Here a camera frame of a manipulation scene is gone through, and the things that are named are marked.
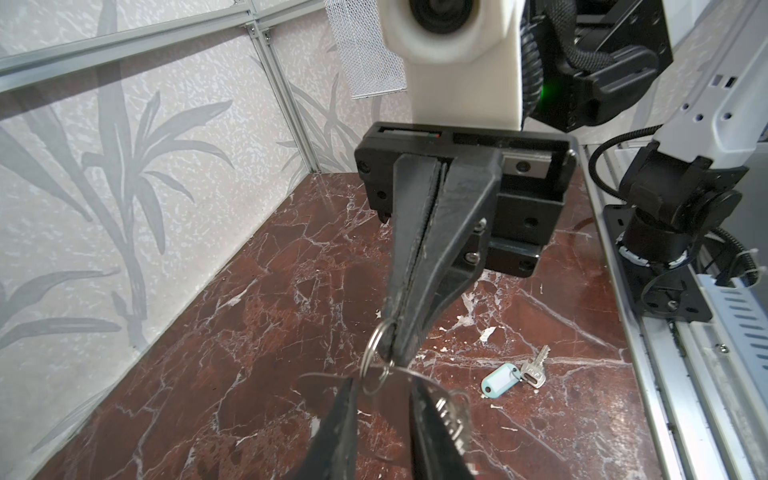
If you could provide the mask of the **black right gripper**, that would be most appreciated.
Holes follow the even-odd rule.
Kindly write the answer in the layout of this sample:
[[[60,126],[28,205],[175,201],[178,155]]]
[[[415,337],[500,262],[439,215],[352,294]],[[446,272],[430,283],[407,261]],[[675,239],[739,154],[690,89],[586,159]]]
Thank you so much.
[[[484,266],[533,274],[565,205],[577,147],[563,133],[373,124],[354,158],[370,208],[383,222],[392,215],[387,329],[377,347],[385,360],[409,365]]]

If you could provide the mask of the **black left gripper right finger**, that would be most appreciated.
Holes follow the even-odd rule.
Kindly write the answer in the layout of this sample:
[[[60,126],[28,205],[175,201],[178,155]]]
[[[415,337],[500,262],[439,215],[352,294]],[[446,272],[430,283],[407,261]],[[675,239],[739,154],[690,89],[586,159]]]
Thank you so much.
[[[432,393],[422,380],[413,380],[409,397],[412,478],[474,480],[463,458],[466,426],[448,395]]]

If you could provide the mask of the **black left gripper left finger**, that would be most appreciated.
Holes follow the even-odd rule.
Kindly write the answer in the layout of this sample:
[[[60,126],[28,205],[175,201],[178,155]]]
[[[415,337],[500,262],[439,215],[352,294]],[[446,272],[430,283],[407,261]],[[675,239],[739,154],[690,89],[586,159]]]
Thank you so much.
[[[357,400],[360,385],[353,377],[341,383],[328,415],[321,421],[293,479],[354,479],[358,445]]]

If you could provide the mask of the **key with light tag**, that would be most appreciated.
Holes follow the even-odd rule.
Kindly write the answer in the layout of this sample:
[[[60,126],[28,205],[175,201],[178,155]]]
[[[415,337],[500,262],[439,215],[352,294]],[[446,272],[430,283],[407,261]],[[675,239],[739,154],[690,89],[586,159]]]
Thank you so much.
[[[523,362],[520,366],[511,363],[499,366],[481,381],[482,394],[496,399],[521,383],[535,389],[541,388],[547,380],[544,362],[549,352],[550,347],[545,345],[532,360]]]

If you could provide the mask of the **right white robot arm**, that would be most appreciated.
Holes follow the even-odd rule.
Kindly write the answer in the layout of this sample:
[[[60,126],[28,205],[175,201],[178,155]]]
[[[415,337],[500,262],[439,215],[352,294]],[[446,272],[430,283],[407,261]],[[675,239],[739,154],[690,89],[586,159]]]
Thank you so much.
[[[365,350],[408,365],[486,269],[531,275],[579,157],[573,131],[633,106],[672,60],[659,1],[381,1],[413,120],[377,122],[355,151],[370,207],[393,229],[381,324]],[[640,308],[661,298],[736,208],[767,123],[767,5],[747,2],[698,83],[647,127],[612,195],[631,210],[618,250]]]

